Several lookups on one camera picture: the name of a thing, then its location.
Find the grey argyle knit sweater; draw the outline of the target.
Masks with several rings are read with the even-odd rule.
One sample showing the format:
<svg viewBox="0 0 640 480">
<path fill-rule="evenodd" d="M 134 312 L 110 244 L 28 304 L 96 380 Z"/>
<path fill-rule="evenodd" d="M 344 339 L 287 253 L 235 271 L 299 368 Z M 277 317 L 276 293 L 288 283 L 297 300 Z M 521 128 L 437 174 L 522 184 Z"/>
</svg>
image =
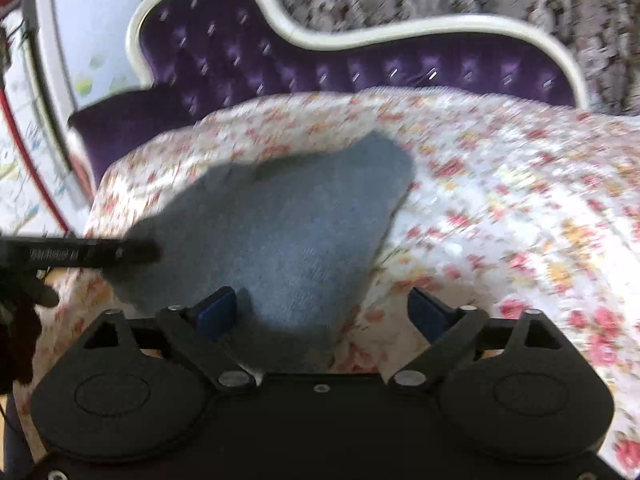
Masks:
<svg viewBox="0 0 640 480">
<path fill-rule="evenodd" d="M 219 165 L 128 230 L 160 260 L 104 276 L 145 315 L 231 287 L 238 325 L 222 345 L 236 360 L 322 372 L 413 177 L 411 156 L 377 132 L 337 152 Z"/>
</svg>

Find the purple tufted velvet sofa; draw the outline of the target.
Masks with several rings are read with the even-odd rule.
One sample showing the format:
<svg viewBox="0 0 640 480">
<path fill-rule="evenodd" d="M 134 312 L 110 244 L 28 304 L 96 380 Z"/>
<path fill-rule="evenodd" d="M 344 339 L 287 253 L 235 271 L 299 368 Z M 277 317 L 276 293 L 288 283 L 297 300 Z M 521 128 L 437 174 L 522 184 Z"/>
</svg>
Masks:
<svg viewBox="0 0 640 480">
<path fill-rule="evenodd" d="M 125 49 L 140 88 L 68 120 L 95 179 L 160 133 L 262 96 L 447 87 L 589 105 L 586 78 L 559 40 L 497 15 L 314 32 L 280 0 L 142 0 Z"/>
</svg>

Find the floral quilted bedspread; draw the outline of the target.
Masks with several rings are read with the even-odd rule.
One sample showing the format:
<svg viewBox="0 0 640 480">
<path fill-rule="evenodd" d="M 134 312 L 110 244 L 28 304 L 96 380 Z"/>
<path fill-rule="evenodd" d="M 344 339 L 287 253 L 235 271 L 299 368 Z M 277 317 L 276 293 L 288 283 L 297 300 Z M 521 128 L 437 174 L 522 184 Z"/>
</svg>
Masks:
<svg viewBox="0 0 640 480">
<path fill-rule="evenodd" d="M 639 472 L 639 122 L 506 96 L 376 89 L 274 96 L 209 114 L 116 160 L 87 231 L 119 235 L 223 162 L 342 148 L 372 130 L 416 164 L 411 191 L 350 310 L 336 372 L 379 372 L 426 344 L 406 293 L 500 318 L 544 311 L 613 393 L 602 457 Z"/>
</svg>

